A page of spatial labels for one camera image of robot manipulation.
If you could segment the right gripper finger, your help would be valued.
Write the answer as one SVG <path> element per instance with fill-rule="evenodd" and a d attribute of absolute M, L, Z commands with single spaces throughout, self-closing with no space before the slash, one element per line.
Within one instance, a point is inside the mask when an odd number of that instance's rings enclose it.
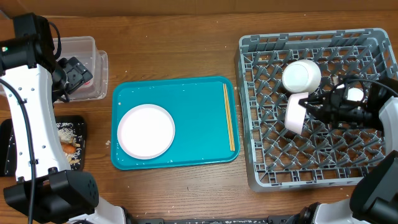
<path fill-rule="evenodd" d="M 312 105 L 305 105 L 305 108 L 315 119 L 319 121 L 328 121 L 328 115 L 322 108 L 318 109 Z"/>
<path fill-rule="evenodd" d="M 330 106 L 329 98 L 326 95 L 302 98 L 298 101 L 298 103 L 304 108 L 320 108 L 322 106 Z"/>

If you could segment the small white cup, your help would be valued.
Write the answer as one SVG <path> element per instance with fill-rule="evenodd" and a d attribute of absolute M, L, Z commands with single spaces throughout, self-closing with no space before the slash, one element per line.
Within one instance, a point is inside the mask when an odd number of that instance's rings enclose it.
<path fill-rule="evenodd" d="M 347 85 L 339 85 L 337 86 L 337 90 L 342 92 L 343 98 L 348 101 L 363 101 L 364 100 L 364 92 L 355 87 L 348 87 Z"/>

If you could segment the small white bowl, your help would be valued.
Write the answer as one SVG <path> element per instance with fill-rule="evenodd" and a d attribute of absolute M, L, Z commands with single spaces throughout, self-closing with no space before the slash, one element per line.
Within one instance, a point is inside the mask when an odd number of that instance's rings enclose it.
<path fill-rule="evenodd" d="M 308 92 L 295 93 L 288 99 L 287 109 L 285 111 L 284 126 L 289 131 L 301 135 L 306 108 L 299 105 L 299 101 L 308 97 Z"/>

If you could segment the white saucer plate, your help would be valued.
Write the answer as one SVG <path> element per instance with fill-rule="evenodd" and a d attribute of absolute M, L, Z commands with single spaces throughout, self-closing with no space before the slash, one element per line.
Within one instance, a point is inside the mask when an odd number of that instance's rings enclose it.
<path fill-rule="evenodd" d="M 320 85 L 319 66 L 307 59 L 290 63 L 282 72 L 282 84 L 290 93 L 313 93 Z"/>

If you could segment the rice and peanut scraps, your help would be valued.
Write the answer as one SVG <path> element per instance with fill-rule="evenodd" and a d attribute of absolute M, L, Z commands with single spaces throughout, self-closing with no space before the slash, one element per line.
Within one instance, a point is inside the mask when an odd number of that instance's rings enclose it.
<path fill-rule="evenodd" d="M 58 122 L 58 136 L 61 142 L 72 144 L 76 147 L 74 154 L 65 156 L 72 170 L 82 170 L 84 166 L 86 124 L 84 122 Z M 1 124 L 1 156 L 6 160 L 6 167 L 16 165 L 16 142 L 13 134 L 11 119 L 4 120 Z"/>

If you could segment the orange carrot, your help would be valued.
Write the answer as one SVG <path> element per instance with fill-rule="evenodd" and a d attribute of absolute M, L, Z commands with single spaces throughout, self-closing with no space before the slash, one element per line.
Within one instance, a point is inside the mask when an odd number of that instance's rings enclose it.
<path fill-rule="evenodd" d="M 61 142 L 61 147 L 62 147 L 64 153 L 74 154 L 76 152 L 76 147 L 72 144 Z"/>

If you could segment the large white plate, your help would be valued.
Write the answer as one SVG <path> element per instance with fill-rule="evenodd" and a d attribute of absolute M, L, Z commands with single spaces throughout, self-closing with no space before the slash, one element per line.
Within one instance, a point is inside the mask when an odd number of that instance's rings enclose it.
<path fill-rule="evenodd" d="M 135 159 L 154 159 L 165 153 L 175 137 L 175 123 L 160 106 L 143 104 L 130 109 L 120 120 L 117 139 L 121 149 Z"/>

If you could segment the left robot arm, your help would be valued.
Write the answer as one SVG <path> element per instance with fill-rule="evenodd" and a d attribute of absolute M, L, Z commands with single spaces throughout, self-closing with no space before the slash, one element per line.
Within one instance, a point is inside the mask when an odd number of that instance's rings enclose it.
<path fill-rule="evenodd" d="M 1 85 L 16 139 L 16 184 L 4 189 L 13 209 L 39 223 L 131 223 L 128 211 L 100 197 L 94 177 L 72 170 L 58 136 L 53 104 L 92 78 L 77 59 L 61 57 L 56 26 L 33 13 L 13 18 L 1 42 Z"/>

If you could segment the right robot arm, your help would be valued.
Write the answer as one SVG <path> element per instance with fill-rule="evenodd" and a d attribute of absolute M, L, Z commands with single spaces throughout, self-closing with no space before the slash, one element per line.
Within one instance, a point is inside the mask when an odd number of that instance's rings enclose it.
<path fill-rule="evenodd" d="M 397 80 L 382 77 L 342 77 L 330 90 L 318 96 L 292 94 L 285 113 L 285 127 L 297 134 L 304 117 L 312 115 L 334 129 L 381 131 L 383 151 L 368 163 L 364 177 L 346 200 L 313 203 L 291 216 L 287 223 L 397 223 Z"/>

